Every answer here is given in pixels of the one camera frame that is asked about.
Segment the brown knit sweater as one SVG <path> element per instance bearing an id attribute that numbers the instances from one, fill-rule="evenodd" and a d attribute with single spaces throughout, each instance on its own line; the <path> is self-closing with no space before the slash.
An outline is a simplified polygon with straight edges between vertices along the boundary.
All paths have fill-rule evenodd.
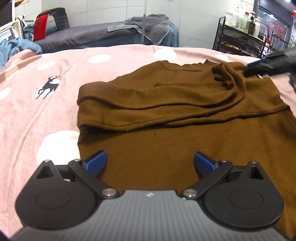
<path id="1" fill-rule="evenodd" d="M 238 62 L 158 61 L 79 89 L 78 147 L 107 153 L 100 178 L 118 191 L 182 191 L 200 151 L 234 165 L 257 161 L 281 193 L 278 228 L 295 235 L 295 116 L 273 81 Z"/>

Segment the black metal shelf rack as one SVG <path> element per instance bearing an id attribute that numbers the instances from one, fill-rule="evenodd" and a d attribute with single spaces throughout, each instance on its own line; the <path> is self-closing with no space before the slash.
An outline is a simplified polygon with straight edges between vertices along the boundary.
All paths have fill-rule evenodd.
<path id="1" fill-rule="evenodd" d="M 277 50 L 271 46 L 270 37 L 260 31 L 245 33 L 226 24 L 226 17 L 218 21 L 213 50 L 241 56 L 262 58 Z"/>

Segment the pink polka dot bedsheet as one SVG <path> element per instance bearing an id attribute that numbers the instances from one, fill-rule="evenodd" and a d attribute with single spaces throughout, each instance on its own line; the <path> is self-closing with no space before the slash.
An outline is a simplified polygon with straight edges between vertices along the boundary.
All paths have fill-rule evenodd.
<path id="1" fill-rule="evenodd" d="M 22 51 L 8 61 L 1 72 L 1 231 L 14 235 L 21 227 L 15 212 L 15 200 L 41 161 L 68 163 L 78 152 L 78 90 L 83 84 L 109 82 L 156 61 L 178 65 L 254 61 L 252 57 L 225 54 L 205 48 L 170 48 L 123 45 L 106 48 L 66 50 L 35 55 Z M 271 146 L 271 158 L 255 156 L 247 149 L 246 138 L 235 134 L 237 145 L 230 145 L 232 134 L 194 133 L 217 150 L 212 158 L 235 163 L 258 161 L 279 188 L 285 211 L 278 228 L 286 235 L 295 234 L 295 133 L 287 121 L 276 124 L 283 135 L 279 144 L 264 137 L 264 127 L 256 128 L 257 147 Z"/>

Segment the grey towel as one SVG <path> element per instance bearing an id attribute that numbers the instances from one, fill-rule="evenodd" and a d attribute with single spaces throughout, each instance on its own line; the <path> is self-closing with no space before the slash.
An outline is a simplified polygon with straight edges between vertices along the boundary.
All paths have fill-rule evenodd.
<path id="1" fill-rule="evenodd" d="M 134 16 L 107 28 L 108 32 L 135 29 L 155 45 L 159 45 L 174 23 L 165 14 Z"/>

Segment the blue garment pile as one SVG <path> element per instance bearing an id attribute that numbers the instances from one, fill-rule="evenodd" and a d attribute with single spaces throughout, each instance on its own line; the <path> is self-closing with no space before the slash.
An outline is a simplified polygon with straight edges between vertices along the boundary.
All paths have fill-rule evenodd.
<path id="1" fill-rule="evenodd" d="M 19 53 L 24 50 L 32 50 L 35 54 L 42 54 L 42 48 L 29 40 L 26 39 L 11 39 L 11 40 L 2 40 L 1 41 L 1 68 L 2 70 L 6 63 L 13 57 L 16 53 Z"/>

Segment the red black chair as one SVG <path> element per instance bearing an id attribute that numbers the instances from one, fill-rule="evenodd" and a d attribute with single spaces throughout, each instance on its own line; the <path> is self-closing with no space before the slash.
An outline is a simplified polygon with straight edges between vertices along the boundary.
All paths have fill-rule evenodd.
<path id="1" fill-rule="evenodd" d="M 34 22 L 33 41 L 43 40 L 56 31 L 69 28 L 69 21 L 64 8 L 45 10 L 36 17 Z"/>

